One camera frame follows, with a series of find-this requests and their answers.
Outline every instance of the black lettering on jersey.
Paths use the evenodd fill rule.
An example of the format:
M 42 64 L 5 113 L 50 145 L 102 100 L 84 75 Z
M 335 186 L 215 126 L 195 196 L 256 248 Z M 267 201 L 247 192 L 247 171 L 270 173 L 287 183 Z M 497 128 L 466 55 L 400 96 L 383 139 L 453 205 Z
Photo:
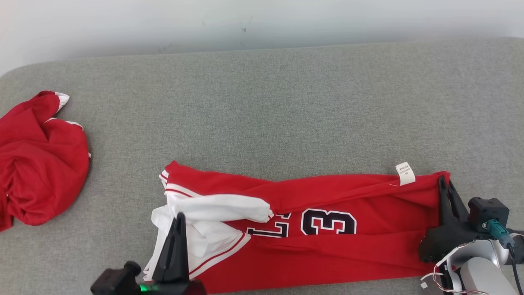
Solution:
M 291 213 L 286 214 L 276 214 L 282 219 L 289 219 Z M 264 237 L 273 237 L 273 238 L 287 238 L 289 236 L 289 223 L 287 222 L 275 222 L 275 228 L 279 228 L 277 231 L 271 230 L 257 230 L 253 227 L 247 228 L 247 233 L 254 236 L 264 236 Z
M 319 234 L 319 227 L 314 225 L 316 219 L 320 220 L 321 229 L 335 230 L 335 223 L 340 223 L 342 229 L 337 229 L 337 234 L 356 234 L 357 232 L 357 220 L 350 213 L 307 209 L 302 212 L 301 229 L 305 235 Z

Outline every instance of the folded red jersey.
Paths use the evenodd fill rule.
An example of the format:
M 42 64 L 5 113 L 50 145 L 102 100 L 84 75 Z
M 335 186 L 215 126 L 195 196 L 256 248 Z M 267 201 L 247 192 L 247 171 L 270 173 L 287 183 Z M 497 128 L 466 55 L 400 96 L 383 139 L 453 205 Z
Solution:
M 77 123 L 52 118 L 68 100 L 42 91 L 0 118 L 0 231 L 13 217 L 43 224 L 78 196 L 89 166 L 87 139 Z
M 425 275 L 432 266 L 419 261 L 417 249 L 425 230 L 438 225 L 440 176 L 449 181 L 448 172 L 438 172 L 403 186 L 398 175 L 272 182 L 176 162 L 161 175 L 170 216 L 187 210 L 190 277 L 209 293 Z M 268 209 L 241 198 L 263 200 Z M 258 216 L 259 209 L 268 212 Z M 245 219 L 227 221 L 239 213 Z M 161 247 L 171 220 L 159 216 L 154 211 Z M 146 274 L 155 263 L 153 257 Z

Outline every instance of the gray fabric tablecloth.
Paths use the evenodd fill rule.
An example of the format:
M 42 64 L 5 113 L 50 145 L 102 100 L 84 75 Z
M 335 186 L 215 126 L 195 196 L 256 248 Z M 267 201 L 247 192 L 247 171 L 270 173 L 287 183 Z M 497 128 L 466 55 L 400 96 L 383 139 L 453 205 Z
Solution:
M 105 268 L 144 266 L 172 160 L 269 180 L 394 174 L 408 161 L 416 174 L 450 171 L 465 201 L 499 198 L 524 229 L 522 39 L 50 62 L 0 78 L 0 114 L 44 89 L 71 96 L 58 117 L 84 126 L 90 173 L 64 214 L 0 233 L 1 294 L 89 294 Z M 242 294 L 440 294 L 419 283 Z

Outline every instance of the care label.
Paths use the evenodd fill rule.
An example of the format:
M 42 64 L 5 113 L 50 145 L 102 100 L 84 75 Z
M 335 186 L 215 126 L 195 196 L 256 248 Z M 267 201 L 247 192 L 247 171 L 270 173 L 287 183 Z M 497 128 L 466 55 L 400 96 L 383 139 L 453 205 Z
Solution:
M 397 169 L 398 175 L 400 176 L 400 185 L 405 185 L 408 183 L 415 182 L 415 174 L 409 166 L 408 162 L 398 164 L 395 166 Z

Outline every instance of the cable connector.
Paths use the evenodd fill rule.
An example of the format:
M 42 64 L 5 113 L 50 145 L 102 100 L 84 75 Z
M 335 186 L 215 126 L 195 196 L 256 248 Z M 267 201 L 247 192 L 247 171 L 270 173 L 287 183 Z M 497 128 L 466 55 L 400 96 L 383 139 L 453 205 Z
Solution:
M 490 219 L 485 223 L 485 225 L 486 227 L 484 227 L 484 224 L 482 227 L 484 227 L 490 235 L 497 239 L 504 249 L 508 248 L 508 244 L 510 244 L 512 247 L 515 246 L 515 241 L 512 237 L 509 236 L 508 230 L 502 224 L 500 224 L 500 222 Z

